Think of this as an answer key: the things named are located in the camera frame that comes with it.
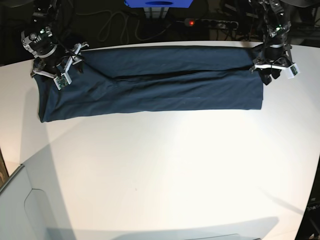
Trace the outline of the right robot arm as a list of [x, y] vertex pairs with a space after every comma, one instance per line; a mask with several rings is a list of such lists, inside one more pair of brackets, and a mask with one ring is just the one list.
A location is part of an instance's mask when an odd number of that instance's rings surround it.
[[23, 48], [36, 59], [31, 75], [41, 75], [69, 85], [71, 66], [84, 58], [81, 50], [87, 42], [77, 42], [73, 47], [64, 43], [66, 29], [61, 0], [36, 0], [30, 25], [21, 32]]

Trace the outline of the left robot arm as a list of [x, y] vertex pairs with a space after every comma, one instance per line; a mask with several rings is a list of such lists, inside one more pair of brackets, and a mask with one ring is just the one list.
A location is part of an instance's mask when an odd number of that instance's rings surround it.
[[298, 66], [292, 59], [292, 46], [288, 43], [288, 34], [292, 26], [288, 7], [308, 8], [316, 6], [318, 0], [251, 0], [260, 20], [262, 43], [253, 49], [258, 53], [253, 60], [252, 72], [258, 72], [264, 85], [277, 79], [284, 71], [293, 78]]

